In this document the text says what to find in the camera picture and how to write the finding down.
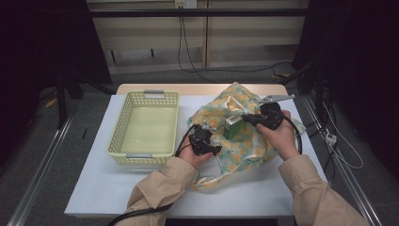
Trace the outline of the white wall socket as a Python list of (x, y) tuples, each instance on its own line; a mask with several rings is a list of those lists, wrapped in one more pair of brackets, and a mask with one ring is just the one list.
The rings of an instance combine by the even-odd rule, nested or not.
[(197, 0), (174, 0), (175, 8), (197, 8)]

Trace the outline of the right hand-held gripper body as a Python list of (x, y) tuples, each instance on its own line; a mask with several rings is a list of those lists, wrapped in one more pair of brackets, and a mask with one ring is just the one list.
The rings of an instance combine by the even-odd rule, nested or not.
[(285, 100), (294, 99), (294, 94), (292, 95), (266, 95), (263, 97), (259, 104), (262, 117), (264, 118), (263, 126), (276, 130), (281, 125), (284, 120), (284, 116), (281, 112), (279, 102)]

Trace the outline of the black metal stand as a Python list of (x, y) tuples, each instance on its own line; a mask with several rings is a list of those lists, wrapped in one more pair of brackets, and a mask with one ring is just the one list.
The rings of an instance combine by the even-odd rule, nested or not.
[(60, 129), (67, 120), (67, 102), (65, 91), (73, 99), (81, 99), (84, 95), (79, 85), (79, 79), (73, 71), (61, 71), (56, 77), (56, 98), (58, 101), (58, 126)]

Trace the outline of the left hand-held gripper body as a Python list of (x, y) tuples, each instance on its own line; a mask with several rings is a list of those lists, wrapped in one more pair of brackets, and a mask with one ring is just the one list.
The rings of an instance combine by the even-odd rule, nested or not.
[(193, 128), (194, 133), (189, 136), (190, 144), (195, 155), (203, 155), (205, 154), (205, 146), (211, 145), (211, 136), (215, 128), (211, 127), (207, 122), (203, 125), (194, 124)]

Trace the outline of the person's left hand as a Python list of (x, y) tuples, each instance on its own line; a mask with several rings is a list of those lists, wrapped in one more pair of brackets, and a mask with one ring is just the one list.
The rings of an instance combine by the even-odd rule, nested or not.
[(181, 152), (179, 157), (189, 163), (196, 170), (200, 167), (200, 165), (206, 161), (208, 161), (213, 156), (212, 153), (206, 153), (203, 155), (195, 155), (192, 150), (189, 138), (187, 137), (184, 140), (184, 145), (181, 148)]

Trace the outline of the white table mat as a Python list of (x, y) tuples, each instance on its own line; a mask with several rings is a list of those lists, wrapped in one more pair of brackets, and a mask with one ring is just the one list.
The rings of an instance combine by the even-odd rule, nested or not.
[[(79, 218), (115, 217), (127, 208), (133, 187), (148, 169), (120, 165), (107, 153), (124, 97), (111, 97), (65, 213)], [(293, 214), (293, 201), (278, 171), (278, 157), (235, 172), (216, 187), (190, 188), (169, 209), (170, 218), (278, 218)]]

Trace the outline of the black horizontal metal bar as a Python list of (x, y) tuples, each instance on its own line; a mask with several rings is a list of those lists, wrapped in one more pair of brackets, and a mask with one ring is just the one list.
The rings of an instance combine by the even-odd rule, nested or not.
[(307, 16), (311, 12), (301, 8), (273, 9), (126, 9), (126, 10), (91, 10), (88, 14), (93, 18), (119, 17), (296, 17)]

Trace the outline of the pale yellow plastic basket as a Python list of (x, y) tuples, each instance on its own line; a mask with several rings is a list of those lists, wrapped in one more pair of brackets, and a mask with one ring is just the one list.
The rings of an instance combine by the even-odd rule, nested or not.
[(106, 153), (120, 165), (163, 165), (175, 154), (180, 93), (135, 90), (125, 95)]

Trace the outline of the person's right hand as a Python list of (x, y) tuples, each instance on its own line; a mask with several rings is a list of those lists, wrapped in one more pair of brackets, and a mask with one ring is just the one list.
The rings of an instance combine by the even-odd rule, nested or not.
[(295, 145), (294, 127), (287, 120), (283, 120), (280, 127), (276, 130), (271, 130), (259, 123), (256, 125), (256, 128), (269, 140), (283, 161), (299, 155), (299, 151)]

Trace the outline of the aluminium floor rail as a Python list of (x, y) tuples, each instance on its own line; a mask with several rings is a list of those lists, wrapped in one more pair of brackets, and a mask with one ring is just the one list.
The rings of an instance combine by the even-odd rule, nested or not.
[(7, 226), (24, 226), (26, 219), (43, 186), (44, 180), (49, 173), (54, 159), (56, 158), (57, 152), (71, 127), (72, 120), (73, 115), (70, 115), (65, 122), (56, 129), (54, 137), (52, 138), (45, 155), (41, 159), (40, 165), (36, 170), (33, 179), (29, 183), (29, 186), (23, 194), (23, 197), (18, 202), (16, 209), (8, 221)]
[(303, 103), (306, 106), (311, 118), (315, 120), (316, 127), (319, 129), (319, 134), (323, 139), (324, 143), (327, 145), (328, 153), (331, 159), (335, 163), (336, 169), (340, 172), (343, 180), (348, 188), (353, 200), (355, 201), (359, 211), (366, 218), (370, 226), (382, 226), (382, 223), (375, 211), (370, 199), (365, 194), (363, 188), (361, 187), (359, 181), (357, 180), (355, 174), (353, 173), (353, 168), (348, 165), (342, 153), (338, 148), (333, 149), (331, 143), (326, 139), (328, 129), (323, 129), (319, 117), (316, 115), (315, 104), (312, 102), (310, 97), (304, 97)]

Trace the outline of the orange print cloth bag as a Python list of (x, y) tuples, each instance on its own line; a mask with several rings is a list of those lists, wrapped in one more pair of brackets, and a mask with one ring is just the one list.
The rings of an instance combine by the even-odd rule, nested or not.
[[(219, 174), (217, 176), (198, 176), (193, 184), (196, 190), (216, 187), (230, 175), (257, 168), (276, 155), (269, 140), (264, 138), (256, 127), (247, 122), (247, 127), (239, 135), (232, 139), (226, 139), (223, 136), (224, 122), (228, 117), (242, 117), (247, 114), (262, 115), (259, 104), (261, 99), (245, 86), (233, 83), (218, 94), (213, 101), (201, 106), (187, 120), (187, 125), (193, 130), (191, 134), (194, 133), (194, 124), (203, 125), (207, 122), (215, 128), (211, 136), (211, 145), (221, 146), (221, 151), (215, 156)], [(305, 131), (305, 126), (300, 121), (291, 120), (285, 116), (284, 119), (293, 125), (296, 136), (300, 136)]]

